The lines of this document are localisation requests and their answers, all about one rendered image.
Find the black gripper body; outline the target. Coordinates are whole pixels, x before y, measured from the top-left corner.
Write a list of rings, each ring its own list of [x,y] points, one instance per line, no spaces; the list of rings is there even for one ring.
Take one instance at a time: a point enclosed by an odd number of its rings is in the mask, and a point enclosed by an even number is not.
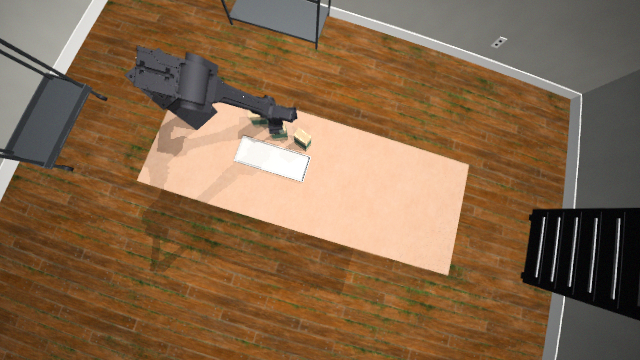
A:
[[[283,129],[283,125],[275,125],[274,120],[275,119],[268,120],[268,128],[270,134],[279,133],[279,130]]]

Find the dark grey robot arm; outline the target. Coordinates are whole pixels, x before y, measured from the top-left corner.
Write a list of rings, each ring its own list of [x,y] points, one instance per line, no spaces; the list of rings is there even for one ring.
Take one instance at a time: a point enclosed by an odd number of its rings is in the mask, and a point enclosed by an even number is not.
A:
[[[218,65],[199,55],[186,52],[185,60],[141,46],[136,50],[133,86],[162,99],[168,95],[181,98],[180,107],[211,113],[212,104],[224,103],[254,111],[264,119],[275,119],[275,125],[298,119],[296,107],[283,107],[271,96],[253,96],[226,84],[217,76]]]

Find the white shallow tray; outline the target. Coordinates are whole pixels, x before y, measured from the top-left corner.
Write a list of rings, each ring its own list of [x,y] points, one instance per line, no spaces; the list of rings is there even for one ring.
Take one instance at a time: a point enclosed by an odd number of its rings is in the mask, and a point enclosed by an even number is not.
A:
[[[236,161],[235,161],[236,160]],[[304,182],[311,156],[242,137],[235,162]]]

